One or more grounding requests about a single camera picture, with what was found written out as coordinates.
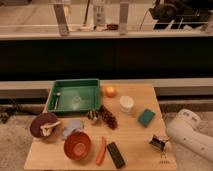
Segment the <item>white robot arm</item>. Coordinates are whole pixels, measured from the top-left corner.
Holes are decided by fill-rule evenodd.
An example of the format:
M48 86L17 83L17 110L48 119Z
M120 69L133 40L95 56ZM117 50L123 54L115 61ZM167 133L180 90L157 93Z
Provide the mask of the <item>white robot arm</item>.
M181 109L166 126L166 133L174 142L213 163L213 137L199 133L201 118L191 110Z

